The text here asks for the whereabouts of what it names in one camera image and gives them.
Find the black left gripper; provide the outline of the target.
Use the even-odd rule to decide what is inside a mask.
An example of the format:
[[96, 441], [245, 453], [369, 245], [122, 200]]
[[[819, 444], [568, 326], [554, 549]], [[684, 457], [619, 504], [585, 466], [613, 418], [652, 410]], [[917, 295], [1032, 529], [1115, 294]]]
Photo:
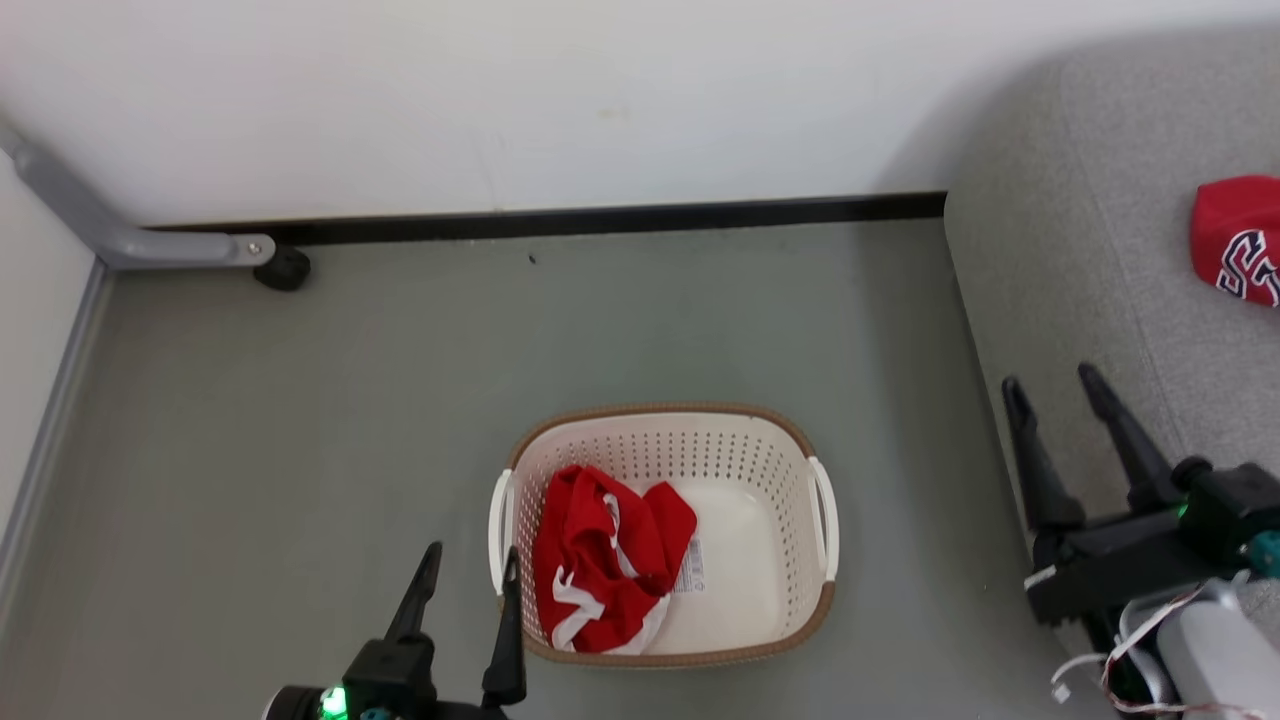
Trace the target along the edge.
[[284, 685], [264, 719], [506, 719], [527, 697], [521, 560], [511, 547], [500, 573], [500, 620], [479, 703], [440, 700], [433, 680], [434, 643], [422, 633], [436, 589], [443, 543], [422, 555], [385, 639], [369, 641], [334, 685]]

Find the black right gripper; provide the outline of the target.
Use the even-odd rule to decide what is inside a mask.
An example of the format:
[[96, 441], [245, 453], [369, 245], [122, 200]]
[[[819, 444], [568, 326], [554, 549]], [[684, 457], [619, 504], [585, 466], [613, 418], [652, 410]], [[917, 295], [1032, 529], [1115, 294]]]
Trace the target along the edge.
[[1120, 459], [1129, 509], [1156, 514], [1075, 530], [1085, 523], [1084, 509], [1062, 486], [1020, 380], [1002, 380], [1027, 527], [1034, 533], [1071, 530], [1036, 542], [1036, 571], [1025, 579], [1033, 616], [1051, 626], [1206, 579], [1206, 560], [1181, 541], [1178, 515], [1157, 512], [1183, 503], [1172, 465], [1096, 365], [1080, 363], [1076, 372]]

